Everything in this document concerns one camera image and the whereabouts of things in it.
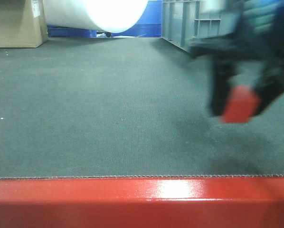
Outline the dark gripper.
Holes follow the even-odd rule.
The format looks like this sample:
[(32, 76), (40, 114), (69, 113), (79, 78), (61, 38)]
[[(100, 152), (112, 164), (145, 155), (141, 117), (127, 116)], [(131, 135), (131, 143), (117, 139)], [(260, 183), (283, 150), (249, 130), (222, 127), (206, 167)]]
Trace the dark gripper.
[[(234, 59), (266, 61), (253, 91), (260, 102), (253, 116), (261, 115), (284, 94), (284, 0), (229, 0), (223, 12), (232, 16), (229, 31), (220, 36), (193, 38), (189, 53), (194, 57), (217, 54)], [(231, 90), (229, 79), (236, 75), (230, 59), (213, 59), (213, 85), (209, 107), (221, 116)]]

